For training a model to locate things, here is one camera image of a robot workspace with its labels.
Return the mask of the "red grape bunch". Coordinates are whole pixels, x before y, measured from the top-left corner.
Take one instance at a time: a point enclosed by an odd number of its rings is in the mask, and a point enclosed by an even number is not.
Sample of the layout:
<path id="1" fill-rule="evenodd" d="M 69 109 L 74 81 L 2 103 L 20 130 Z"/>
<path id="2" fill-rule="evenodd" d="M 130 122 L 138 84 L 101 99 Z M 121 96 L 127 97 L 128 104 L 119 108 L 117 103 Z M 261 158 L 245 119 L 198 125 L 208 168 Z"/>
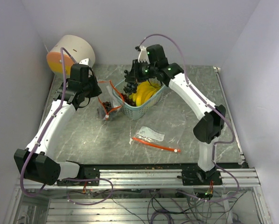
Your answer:
<path id="1" fill-rule="evenodd" d="M 97 108 L 97 116 L 102 120 L 111 120 L 122 111 L 123 106 L 128 104 L 130 106 L 135 106 L 135 103 L 132 99 L 129 98 L 126 94 L 122 93 L 113 93 L 112 95 L 102 94 L 98 97 L 99 106 Z"/>

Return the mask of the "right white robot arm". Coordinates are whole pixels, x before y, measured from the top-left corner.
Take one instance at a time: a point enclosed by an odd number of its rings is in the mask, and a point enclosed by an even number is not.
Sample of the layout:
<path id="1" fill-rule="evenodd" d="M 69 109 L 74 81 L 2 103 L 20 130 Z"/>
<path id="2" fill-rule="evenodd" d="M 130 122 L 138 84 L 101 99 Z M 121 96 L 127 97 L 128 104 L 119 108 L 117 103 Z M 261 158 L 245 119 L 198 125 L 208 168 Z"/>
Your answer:
<path id="1" fill-rule="evenodd" d="M 145 81 L 156 79 L 161 84 L 177 93 L 192 109 L 198 123 L 193 133 L 200 144 L 196 181 L 202 185 L 212 180 L 215 165 L 214 140 L 218 138 L 224 127 L 226 108 L 216 105 L 186 78 L 185 70 L 177 63 L 169 63 L 161 45 L 148 47 L 137 46 L 137 59 L 133 60 L 131 70 L 125 71 L 126 85 L 123 91 L 127 95 L 139 92 L 139 85 Z"/>

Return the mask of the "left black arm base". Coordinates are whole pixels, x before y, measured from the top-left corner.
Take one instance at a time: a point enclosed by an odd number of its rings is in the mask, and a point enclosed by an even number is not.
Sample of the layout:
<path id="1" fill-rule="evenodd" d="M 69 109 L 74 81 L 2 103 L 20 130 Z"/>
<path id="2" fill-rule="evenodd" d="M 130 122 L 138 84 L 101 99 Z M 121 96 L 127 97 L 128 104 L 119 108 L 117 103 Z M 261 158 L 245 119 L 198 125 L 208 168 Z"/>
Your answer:
<path id="1" fill-rule="evenodd" d="M 60 167 L 57 186 L 81 186 L 85 185 L 85 179 L 92 179 L 87 181 L 87 186 L 99 185 L 100 172 L 95 166 L 66 161 Z"/>

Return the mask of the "clear zip bag orange zipper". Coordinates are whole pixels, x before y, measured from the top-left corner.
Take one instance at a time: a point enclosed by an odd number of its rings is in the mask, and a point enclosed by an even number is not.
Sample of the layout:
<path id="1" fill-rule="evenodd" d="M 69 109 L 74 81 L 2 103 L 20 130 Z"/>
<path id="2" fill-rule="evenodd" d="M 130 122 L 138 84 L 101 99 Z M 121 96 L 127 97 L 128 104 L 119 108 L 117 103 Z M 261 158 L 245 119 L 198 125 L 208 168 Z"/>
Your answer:
<path id="1" fill-rule="evenodd" d="M 101 120 L 114 119 L 123 106 L 124 99 L 111 81 L 98 81 L 102 93 L 98 96 L 97 118 Z"/>

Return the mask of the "dark blue grape bunch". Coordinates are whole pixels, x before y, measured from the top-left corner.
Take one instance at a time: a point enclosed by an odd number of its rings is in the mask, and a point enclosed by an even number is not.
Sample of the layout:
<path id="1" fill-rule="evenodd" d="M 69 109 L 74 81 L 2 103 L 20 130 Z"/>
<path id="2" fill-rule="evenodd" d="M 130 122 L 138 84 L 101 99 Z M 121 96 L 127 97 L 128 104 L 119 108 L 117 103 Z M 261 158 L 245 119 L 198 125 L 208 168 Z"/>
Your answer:
<path id="1" fill-rule="evenodd" d="M 125 83 L 126 84 L 125 84 L 123 90 L 124 90 L 124 92 L 126 94 L 131 95 L 132 93 L 136 93 L 137 87 L 138 87 L 138 83 L 137 82 L 136 83 L 127 83 L 127 82 L 125 82 Z"/>

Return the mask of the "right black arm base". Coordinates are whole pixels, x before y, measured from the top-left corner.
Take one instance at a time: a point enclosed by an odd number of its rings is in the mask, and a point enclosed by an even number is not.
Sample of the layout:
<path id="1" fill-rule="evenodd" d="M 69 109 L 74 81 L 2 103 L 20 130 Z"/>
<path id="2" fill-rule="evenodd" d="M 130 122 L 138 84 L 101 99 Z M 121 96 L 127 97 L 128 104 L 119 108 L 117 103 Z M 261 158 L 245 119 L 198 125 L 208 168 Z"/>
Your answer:
<path id="1" fill-rule="evenodd" d="M 182 180 L 184 186 L 193 185 L 222 185 L 222 177 L 220 171 L 216 168 L 210 171 L 203 171 L 199 167 L 189 168 L 181 171 L 181 175 L 177 176 Z"/>

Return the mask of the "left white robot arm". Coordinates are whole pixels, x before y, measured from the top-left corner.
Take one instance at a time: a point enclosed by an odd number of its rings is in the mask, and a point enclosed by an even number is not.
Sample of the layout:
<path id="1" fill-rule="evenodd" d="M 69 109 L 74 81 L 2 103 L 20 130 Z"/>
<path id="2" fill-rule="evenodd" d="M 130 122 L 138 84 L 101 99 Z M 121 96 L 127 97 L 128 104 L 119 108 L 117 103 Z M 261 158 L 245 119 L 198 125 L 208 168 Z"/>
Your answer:
<path id="1" fill-rule="evenodd" d="M 68 178 L 74 185 L 81 185 L 85 173 L 76 162 L 57 163 L 52 158 L 59 136 L 84 100 L 102 93 L 92 68 L 76 63 L 71 66 L 70 77 L 55 92 L 50 111 L 38 133 L 25 149 L 17 149 L 14 161 L 20 179 L 53 185 Z"/>

